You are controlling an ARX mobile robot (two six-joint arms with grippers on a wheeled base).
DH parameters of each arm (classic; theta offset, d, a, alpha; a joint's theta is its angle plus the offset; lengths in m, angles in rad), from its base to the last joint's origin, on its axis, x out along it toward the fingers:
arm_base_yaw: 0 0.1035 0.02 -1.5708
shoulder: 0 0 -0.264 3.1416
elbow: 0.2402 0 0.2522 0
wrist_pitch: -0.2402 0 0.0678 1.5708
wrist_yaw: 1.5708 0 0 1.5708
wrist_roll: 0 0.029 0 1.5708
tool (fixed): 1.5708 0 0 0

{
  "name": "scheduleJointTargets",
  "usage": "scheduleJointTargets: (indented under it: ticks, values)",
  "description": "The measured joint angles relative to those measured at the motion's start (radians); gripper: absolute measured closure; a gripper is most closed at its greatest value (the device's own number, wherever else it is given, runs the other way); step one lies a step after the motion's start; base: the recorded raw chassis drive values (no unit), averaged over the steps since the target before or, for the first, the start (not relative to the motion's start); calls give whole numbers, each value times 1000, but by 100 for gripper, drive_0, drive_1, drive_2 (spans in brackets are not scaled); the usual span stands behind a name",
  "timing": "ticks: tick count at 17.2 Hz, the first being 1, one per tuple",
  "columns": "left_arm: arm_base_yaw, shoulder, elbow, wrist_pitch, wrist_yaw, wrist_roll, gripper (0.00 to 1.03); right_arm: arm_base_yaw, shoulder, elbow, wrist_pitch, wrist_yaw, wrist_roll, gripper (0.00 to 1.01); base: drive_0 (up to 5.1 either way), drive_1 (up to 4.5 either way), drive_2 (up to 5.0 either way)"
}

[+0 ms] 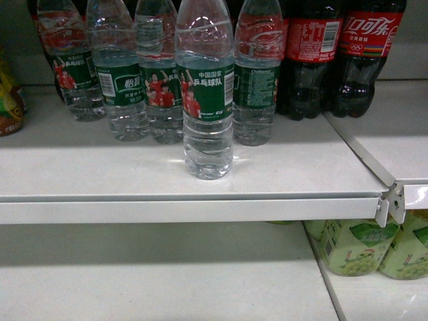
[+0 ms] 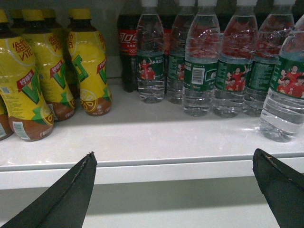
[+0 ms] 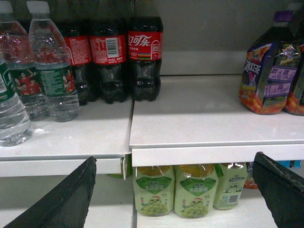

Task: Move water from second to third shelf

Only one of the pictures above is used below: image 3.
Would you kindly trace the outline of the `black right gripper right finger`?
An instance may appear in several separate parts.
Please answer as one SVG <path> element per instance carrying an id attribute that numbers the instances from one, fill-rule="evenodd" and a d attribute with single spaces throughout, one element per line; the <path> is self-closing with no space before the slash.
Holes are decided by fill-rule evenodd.
<path id="1" fill-rule="evenodd" d="M 279 228 L 304 226 L 304 179 L 263 152 L 253 162 L 253 178 Z"/>

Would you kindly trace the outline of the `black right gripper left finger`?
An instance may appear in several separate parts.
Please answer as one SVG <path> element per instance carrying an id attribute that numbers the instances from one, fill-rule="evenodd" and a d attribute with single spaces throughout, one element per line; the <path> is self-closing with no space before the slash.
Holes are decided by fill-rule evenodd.
<path id="1" fill-rule="evenodd" d="M 82 228 L 94 191 L 96 159 L 91 156 L 7 228 Z"/>

